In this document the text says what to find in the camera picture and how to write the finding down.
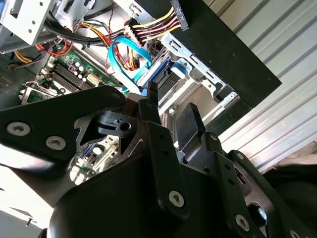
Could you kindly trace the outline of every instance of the black cable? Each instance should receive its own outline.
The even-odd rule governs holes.
[[[102,9],[100,11],[97,11],[96,13],[93,13],[91,15],[85,16],[84,17],[84,21],[88,21],[88,20],[93,19],[93,18],[95,18],[97,16],[105,14],[106,12],[115,9],[116,7],[118,7],[118,5],[116,3],[113,3],[112,5],[107,6],[106,8],[104,8],[104,9]]]
[[[98,37],[97,38],[88,38],[85,36],[81,36],[81,35],[72,33],[66,29],[55,28],[48,21],[44,22],[44,27],[48,31],[51,31],[51,32],[55,33],[56,35],[61,36],[62,38],[65,38],[69,41],[76,42],[79,44],[86,45],[86,44],[90,43],[90,45],[98,45],[101,42],[101,40]]]
[[[135,31],[135,32],[145,31],[145,30],[147,31],[147,30],[150,30],[150,29],[152,29],[152,28],[156,28],[156,27],[162,26],[162,25],[164,25],[165,23],[169,22],[170,19],[172,19],[174,16],[175,16],[175,12],[173,12],[173,13],[171,14],[171,16],[169,16],[167,19],[163,20],[162,22],[157,23],[156,25],[144,27],[144,28],[141,28],[141,29],[136,29],[136,30],[134,30],[134,31]]]
[[[33,65],[33,64],[41,61],[45,56],[46,56],[46,53],[41,53],[38,56],[36,56],[35,58],[29,58],[28,57],[28,59],[32,60],[32,62],[30,62],[30,63],[14,62],[14,63],[9,64],[9,67],[11,67],[13,69],[24,68],[24,67]]]
[[[149,37],[149,36],[155,36],[155,35],[158,35],[158,34],[160,34],[160,33],[164,32],[164,31],[166,31],[167,29],[170,29],[170,28],[172,28],[173,26],[176,26],[176,25],[178,25],[178,24],[179,24],[179,22],[178,22],[178,21],[176,21],[176,22],[174,22],[172,25],[170,25],[170,26],[169,26],[169,27],[167,27],[167,28],[164,28],[164,29],[162,29],[162,30],[160,30],[160,31],[156,31],[156,32],[151,33],[151,34],[138,36],[138,38],[143,39],[143,38],[146,38],[146,37]]]

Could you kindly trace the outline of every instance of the black metal bracket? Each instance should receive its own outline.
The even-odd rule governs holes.
[[[291,232],[298,237],[313,236],[246,156],[230,151],[225,157],[220,140],[205,130],[195,105],[189,104],[177,122],[180,149],[189,157],[184,163],[208,172],[216,181],[218,204],[223,207],[218,226],[225,237],[291,237]],[[184,132],[180,125],[189,130]],[[267,219],[255,207],[261,208]]]

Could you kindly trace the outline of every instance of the metal frame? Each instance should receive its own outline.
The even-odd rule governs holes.
[[[7,37],[5,37],[4,35],[2,35],[2,33],[0,33],[0,38],[3,40],[3,44],[0,46],[0,53],[1,54],[7,54],[7,53],[11,53],[13,51],[19,51],[21,49],[28,48],[31,46],[28,43],[26,43],[25,41],[23,41],[21,38],[19,38],[18,36],[15,36],[15,35],[13,35],[11,37],[9,34]],[[33,45],[40,44],[40,43],[47,42],[47,41],[52,41],[55,39],[56,39],[56,34],[51,33],[51,32],[47,32],[47,31],[41,32]]]
[[[153,19],[152,16],[134,0],[131,0],[129,2],[127,2],[126,0],[115,0],[115,2],[121,8],[123,8],[131,17],[133,17],[140,23],[146,23]],[[160,41],[174,55],[184,59],[184,62],[186,62],[186,64],[183,64],[183,66],[189,72],[189,76],[197,83],[201,83],[202,85],[204,85],[211,92],[212,96],[216,91],[215,85],[217,83],[220,83],[222,87],[226,85],[209,67],[207,67],[201,60],[199,60],[193,52],[191,52],[187,47],[185,47],[172,34],[168,33],[164,35],[160,38]],[[198,69],[206,77],[206,79],[200,80],[193,77],[190,74],[192,68],[188,68],[189,62],[193,67]],[[181,88],[181,93],[183,93],[187,88],[188,87]],[[169,107],[167,105],[163,107],[164,111]]]
[[[69,29],[73,28],[74,22],[82,20],[84,15],[93,7],[95,0],[90,0],[88,3],[86,0],[76,0],[73,5],[69,7],[67,12],[64,11],[69,1],[62,1],[56,13],[56,19]]]
[[[18,16],[15,17],[10,13],[19,4],[21,0],[5,1],[0,23],[29,45],[34,45],[53,0],[23,0]]]

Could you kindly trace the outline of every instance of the wire bundle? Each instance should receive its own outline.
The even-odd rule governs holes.
[[[179,27],[181,27],[181,25],[179,24],[178,18],[174,12],[174,8],[171,8],[165,16],[155,21],[132,26],[132,28],[137,28],[135,32],[137,37],[141,39],[141,42],[156,39]]]
[[[108,32],[108,35],[104,35],[101,31],[99,31],[95,27],[92,27],[90,24],[87,24],[87,22],[80,24],[79,28],[88,28],[91,31],[93,31],[101,39],[101,41],[103,42],[104,46],[107,49],[109,49],[112,41],[116,37],[123,35],[123,30],[112,32],[110,28],[106,26],[103,22],[100,22],[97,20],[94,20],[94,21],[99,22],[100,23],[99,25],[106,29],[106,31]],[[128,54],[128,60],[125,60],[123,56],[121,55],[121,53],[119,52],[118,46],[115,47],[115,57],[117,61],[119,62],[119,64],[121,65],[121,67],[128,71],[134,71],[136,67],[130,63],[134,60],[133,52],[132,51],[129,51],[129,52],[131,53]]]
[[[21,61],[21,62],[13,62],[13,63],[9,64],[10,68],[15,68],[15,69],[24,68],[26,66],[33,65],[45,57],[45,54],[43,54],[43,53],[40,53],[35,58],[26,57],[26,56],[22,55],[19,51],[15,51],[14,55]]]
[[[53,51],[50,51],[48,50],[47,52],[53,56],[64,56],[66,54],[68,54],[72,47],[73,47],[73,42],[70,43],[70,46],[69,48],[67,49],[67,40],[64,39],[64,48],[61,50],[61,51],[58,51],[58,52],[53,52]],[[41,44],[37,44],[35,45],[35,47],[41,52],[41,51],[45,51],[45,48],[41,45]]]

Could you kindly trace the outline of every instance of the hole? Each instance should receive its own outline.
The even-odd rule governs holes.
[[[130,128],[131,128],[131,125],[129,123],[124,123],[120,126],[120,130],[122,131],[127,131]]]
[[[84,6],[87,6],[90,1],[91,1],[91,0],[86,0],[86,1],[84,2]]]
[[[189,58],[191,58],[195,64],[198,64],[198,59],[195,55],[191,55]]]
[[[75,0],[68,0],[68,2],[66,3],[65,7],[64,7],[64,12],[69,13],[71,7],[73,6]]]
[[[236,168],[234,168],[238,177],[238,180],[241,182],[242,185],[246,184],[246,178],[243,176],[242,173],[240,173],[239,170],[237,170]]]
[[[13,128],[13,130],[15,130],[15,131],[24,131],[24,127],[18,125],[18,126],[15,126],[15,127]]]
[[[59,140],[52,140],[51,144],[60,146]]]
[[[231,185],[234,185],[234,181],[232,179],[228,179],[228,181]]]
[[[211,78],[214,78],[213,74],[210,71],[206,71],[206,74],[208,74]]]
[[[247,224],[244,222],[244,220],[243,220],[243,219],[240,219],[240,223],[241,223],[244,227],[246,227],[246,226],[247,226]]]
[[[253,222],[261,228],[266,225],[267,215],[264,209],[257,202],[251,202],[248,205],[248,211]]]
[[[210,168],[209,168],[209,167],[205,167],[203,170],[204,170],[205,172],[207,172],[208,174],[210,174]]]

